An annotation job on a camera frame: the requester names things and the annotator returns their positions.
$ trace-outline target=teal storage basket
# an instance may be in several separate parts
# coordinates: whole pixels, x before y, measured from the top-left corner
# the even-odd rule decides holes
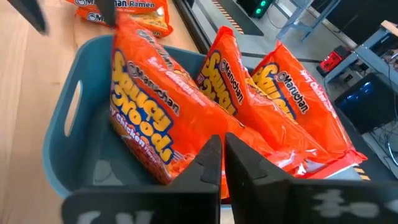
[[[63,198],[93,185],[158,184],[129,152],[108,119],[112,44],[113,36],[105,35],[81,46],[45,135],[45,173]],[[165,49],[196,78],[204,55],[173,47]],[[80,100],[66,136],[65,120],[79,82]]]

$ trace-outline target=electronic device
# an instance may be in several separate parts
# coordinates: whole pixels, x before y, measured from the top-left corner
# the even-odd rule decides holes
[[[350,55],[351,51],[346,47],[338,46],[335,48],[323,62],[317,66],[318,72],[325,77],[332,71],[340,62]]]
[[[370,132],[396,118],[398,86],[394,82],[391,85],[393,88],[387,75],[370,73],[340,95],[335,105],[360,134]]]
[[[274,0],[237,0],[248,16],[260,19],[266,13]]]

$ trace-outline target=light wood surface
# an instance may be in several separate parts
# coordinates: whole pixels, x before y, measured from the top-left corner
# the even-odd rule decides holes
[[[396,35],[398,37],[398,28],[397,24],[393,24],[392,22],[389,21],[383,21],[381,25],[389,30],[392,34]]]
[[[0,1],[0,223],[61,223],[62,199],[42,167],[44,135],[77,48],[109,33],[75,18],[63,0],[40,0],[49,36],[39,35],[7,1]],[[174,33],[163,44],[197,51],[170,1]]]

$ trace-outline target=computer tower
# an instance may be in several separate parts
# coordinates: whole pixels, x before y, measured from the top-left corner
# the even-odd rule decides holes
[[[370,73],[340,95],[335,105],[364,134],[396,119],[397,92],[398,86],[393,82],[390,86],[387,75]]]

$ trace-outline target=orange ramen package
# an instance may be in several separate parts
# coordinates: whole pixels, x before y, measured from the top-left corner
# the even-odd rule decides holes
[[[230,28],[219,29],[196,83],[207,97],[258,131],[274,150],[319,163],[331,160],[304,129],[254,84],[241,63],[241,53]]]
[[[106,25],[104,17],[96,9],[79,7],[76,11],[76,15],[88,21]],[[168,25],[168,18],[166,18],[165,15],[163,8],[146,14],[129,14],[129,16],[136,20],[141,26],[152,31],[155,37],[158,38],[166,37],[173,32],[173,27]]]
[[[98,8],[95,5],[95,0],[66,0],[66,1],[73,3],[79,7],[84,7],[85,9],[98,10]],[[130,0],[130,1],[114,0],[114,6],[119,12],[127,12],[134,14],[153,12],[160,7],[163,7],[166,11],[168,10],[167,0]]]
[[[253,71],[254,83],[338,159],[354,147],[327,95],[301,63],[280,42]],[[353,164],[366,157],[355,152]]]
[[[287,166],[291,155],[275,152],[259,133],[203,95],[154,36],[125,14],[116,28],[110,98],[116,132],[163,184],[176,178],[213,134],[223,140],[228,132],[285,170],[294,168]],[[221,196],[228,196],[225,175]]]

